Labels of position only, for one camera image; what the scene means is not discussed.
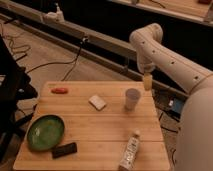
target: floor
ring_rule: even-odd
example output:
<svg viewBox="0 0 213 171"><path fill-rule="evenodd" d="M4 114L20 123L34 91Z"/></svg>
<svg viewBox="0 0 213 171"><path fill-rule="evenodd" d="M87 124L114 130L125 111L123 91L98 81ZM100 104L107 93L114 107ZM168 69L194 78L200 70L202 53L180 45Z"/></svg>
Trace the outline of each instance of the floor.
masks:
<svg viewBox="0 0 213 171"><path fill-rule="evenodd" d="M24 51L30 46L30 49L26 52L27 56L23 59L17 61L20 66L25 66L26 71L31 70L32 68L49 62L69 62L72 61L76 54L64 49L56 44L48 42L41 37L34 35L26 30L21 29L20 27L14 26L13 24L3 24L3 20L0 19L0 23L2 28L0 28L1 34L3 31L3 35L7 37L5 39L6 44L9 47L9 40L13 37L14 47L27 45L18 49L18 51ZM22 54L14 55L15 59L18 59ZM40 92L42 86L46 81L59 81L64 78L66 73L73 67L73 65L65 65L65 64L55 64L55 65L47 65L45 67L38 68L29 73L31 77L31 84L37 89L38 93ZM79 56L76 66L73 68L72 72L68 75L66 80L73 81L126 81L131 80L119 73L116 73L108 68L105 68L91 60L88 60L82 56ZM168 101L168 96L162 94L161 96L155 96L156 106L162 109ZM33 106L37 103L37 99L33 100L23 100L19 102L18 107L21 109L17 111L17 116L23 116L23 112L25 114L29 114L33 111ZM163 113L162 110L157 109L161 125L163 127L177 130L178 123L171 119L168 115ZM168 151L168 156L171 161L171 168L173 167L172 156L175 151L176 146L176 133L171 131L162 129L165 144ZM2 163L0 163L1 171L11 171L12 165L15 160L15 156L18 152L20 146L20 139L14 135L12 142L9 145L7 150L7 154Z"/></svg>

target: green bowl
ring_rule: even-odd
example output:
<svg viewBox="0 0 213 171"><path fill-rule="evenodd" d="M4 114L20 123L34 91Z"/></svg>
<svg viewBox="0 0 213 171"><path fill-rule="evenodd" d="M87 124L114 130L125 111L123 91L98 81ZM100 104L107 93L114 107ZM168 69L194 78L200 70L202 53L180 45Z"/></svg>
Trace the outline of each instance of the green bowl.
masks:
<svg viewBox="0 0 213 171"><path fill-rule="evenodd" d="M64 134L64 122L56 115L38 118L27 133L28 146L31 150L45 151L56 146Z"/></svg>

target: red object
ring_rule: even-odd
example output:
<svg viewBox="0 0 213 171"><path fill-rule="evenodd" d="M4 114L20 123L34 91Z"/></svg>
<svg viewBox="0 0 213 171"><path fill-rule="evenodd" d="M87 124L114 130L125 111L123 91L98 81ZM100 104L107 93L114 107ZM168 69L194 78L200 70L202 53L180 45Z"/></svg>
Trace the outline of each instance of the red object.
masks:
<svg viewBox="0 0 213 171"><path fill-rule="evenodd" d="M67 94L68 93L68 89L67 88L63 88L63 87L58 87L58 88L53 88L51 90L52 93L54 94Z"/></svg>
<svg viewBox="0 0 213 171"><path fill-rule="evenodd" d="M210 4L212 0L198 0L201 4Z"/></svg>

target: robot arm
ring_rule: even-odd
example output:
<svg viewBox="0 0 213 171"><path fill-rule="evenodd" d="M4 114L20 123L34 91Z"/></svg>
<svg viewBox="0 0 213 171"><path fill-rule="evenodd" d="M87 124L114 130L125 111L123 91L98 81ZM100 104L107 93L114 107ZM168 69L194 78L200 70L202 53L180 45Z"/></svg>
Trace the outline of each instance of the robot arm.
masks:
<svg viewBox="0 0 213 171"><path fill-rule="evenodd" d="M151 24L132 32L130 42L140 72L151 72L155 64L190 94L181 113L174 171L212 171L212 71L163 47L162 35L161 27Z"/></svg>
<svg viewBox="0 0 213 171"><path fill-rule="evenodd" d="M131 33L130 43L136 49L140 72L151 72L156 65L189 94L213 85L206 80L212 71L162 46L162 36L163 31L156 23Z"/></svg>

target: paper cup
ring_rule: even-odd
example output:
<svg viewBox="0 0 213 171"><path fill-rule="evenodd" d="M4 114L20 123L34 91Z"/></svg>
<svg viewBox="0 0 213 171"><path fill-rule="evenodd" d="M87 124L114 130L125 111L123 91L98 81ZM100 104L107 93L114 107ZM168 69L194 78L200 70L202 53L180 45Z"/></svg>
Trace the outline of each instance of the paper cup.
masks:
<svg viewBox="0 0 213 171"><path fill-rule="evenodd" d="M133 110L141 97L140 91L135 88L130 88L126 90L125 95L126 95L125 108L127 110Z"/></svg>

